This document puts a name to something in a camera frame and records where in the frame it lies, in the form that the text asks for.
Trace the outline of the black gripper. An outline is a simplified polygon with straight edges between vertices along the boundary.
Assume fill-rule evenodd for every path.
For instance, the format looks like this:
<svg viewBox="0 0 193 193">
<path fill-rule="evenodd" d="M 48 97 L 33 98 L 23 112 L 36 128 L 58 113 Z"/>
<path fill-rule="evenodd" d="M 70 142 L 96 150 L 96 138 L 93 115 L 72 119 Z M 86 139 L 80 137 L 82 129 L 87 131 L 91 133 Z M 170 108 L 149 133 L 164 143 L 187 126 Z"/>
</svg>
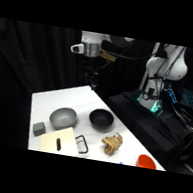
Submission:
<svg viewBox="0 0 193 193">
<path fill-rule="evenodd" d="M 95 90 L 97 87 L 97 80 L 93 80 L 92 78 L 98 74 L 98 57 L 87 57 L 84 63 L 84 73 L 85 76 L 89 79 L 88 85 Z"/>
</svg>

